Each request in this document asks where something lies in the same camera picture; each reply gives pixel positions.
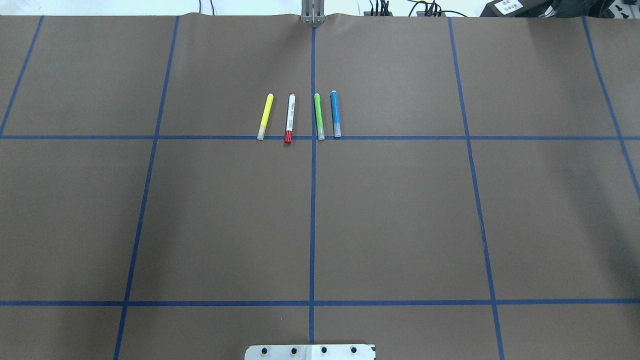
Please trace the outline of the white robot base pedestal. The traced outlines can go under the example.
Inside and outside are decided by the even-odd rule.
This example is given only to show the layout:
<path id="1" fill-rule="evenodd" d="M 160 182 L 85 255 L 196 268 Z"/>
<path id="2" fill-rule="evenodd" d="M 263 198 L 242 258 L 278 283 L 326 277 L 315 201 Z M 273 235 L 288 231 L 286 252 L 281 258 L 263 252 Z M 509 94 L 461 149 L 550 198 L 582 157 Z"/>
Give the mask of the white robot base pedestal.
<path id="1" fill-rule="evenodd" d="M 245 360 L 375 360 L 370 344 L 272 344 L 252 345 Z"/>

